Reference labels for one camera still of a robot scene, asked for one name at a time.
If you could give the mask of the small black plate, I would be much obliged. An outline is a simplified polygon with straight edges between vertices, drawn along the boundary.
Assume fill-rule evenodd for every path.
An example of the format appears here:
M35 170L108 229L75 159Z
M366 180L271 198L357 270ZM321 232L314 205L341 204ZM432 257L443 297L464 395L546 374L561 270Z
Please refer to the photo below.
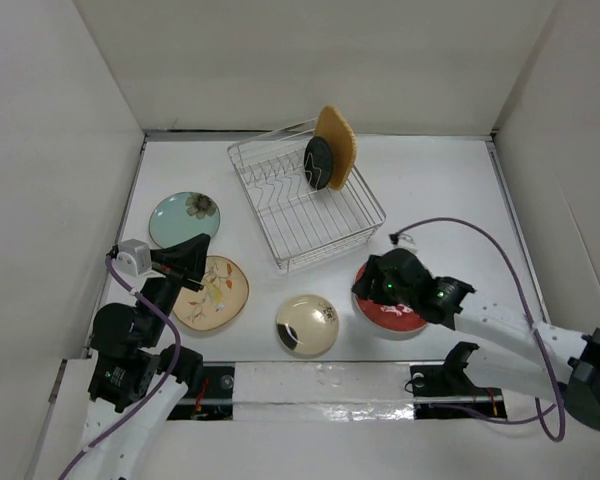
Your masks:
M331 180L334 160L327 141L314 136L307 143L303 159L304 175L308 184L315 190L325 188Z

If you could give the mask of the orange woven square plate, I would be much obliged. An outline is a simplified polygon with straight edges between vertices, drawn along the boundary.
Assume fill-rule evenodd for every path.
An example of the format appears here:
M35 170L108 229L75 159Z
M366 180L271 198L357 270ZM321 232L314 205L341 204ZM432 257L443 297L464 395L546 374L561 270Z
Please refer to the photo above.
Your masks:
M327 105L318 116L314 135L323 138L331 149L333 172L328 186L339 191L345 186L356 161L355 133L341 112L335 106Z

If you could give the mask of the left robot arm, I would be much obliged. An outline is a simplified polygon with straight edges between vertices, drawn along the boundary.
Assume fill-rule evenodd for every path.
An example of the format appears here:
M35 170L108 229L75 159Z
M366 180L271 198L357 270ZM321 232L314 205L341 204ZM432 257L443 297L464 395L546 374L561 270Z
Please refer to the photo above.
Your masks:
M182 345L170 315L182 289L202 289L209 243L207 234L164 249L130 239L106 254L135 302L108 303L94 317L82 448L62 478L136 478L171 411L202 389L203 357Z

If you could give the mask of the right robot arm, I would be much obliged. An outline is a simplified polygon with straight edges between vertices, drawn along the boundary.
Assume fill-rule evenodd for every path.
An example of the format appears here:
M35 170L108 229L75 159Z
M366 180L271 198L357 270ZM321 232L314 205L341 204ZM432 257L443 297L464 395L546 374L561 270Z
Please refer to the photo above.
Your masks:
M403 304L429 324L472 336L445 359L442 381L450 391L495 387L553 400L600 432L600 328L585 334L528 321L466 282L432 275L402 248L370 256L351 291L376 304Z

